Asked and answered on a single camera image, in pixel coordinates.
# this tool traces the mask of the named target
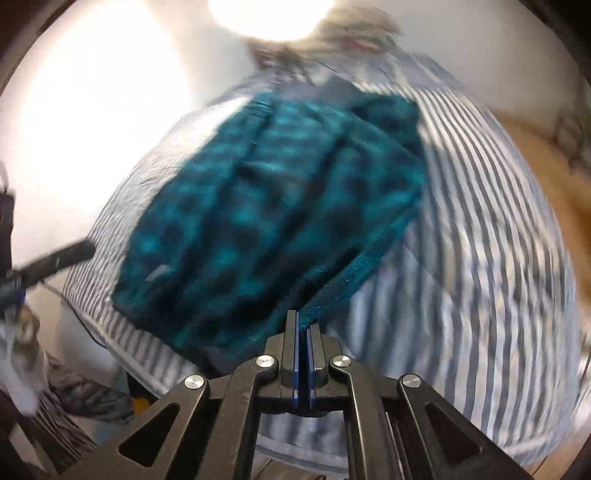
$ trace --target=gray fabric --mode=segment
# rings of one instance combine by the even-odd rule
[[[318,82],[417,101],[430,187],[404,242],[326,326],[345,352],[382,375],[414,371],[525,465],[566,434],[578,393],[574,278],[560,230],[508,134],[448,72],[425,57],[319,59]],[[127,369],[156,394],[196,370],[112,309],[109,293],[144,205],[243,98],[271,90],[263,72],[185,117],[142,159],[93,227],[95,258],[74,269],[66,296]],[[328,475],[347,461],[342,416],[263,416],[266,455]]]

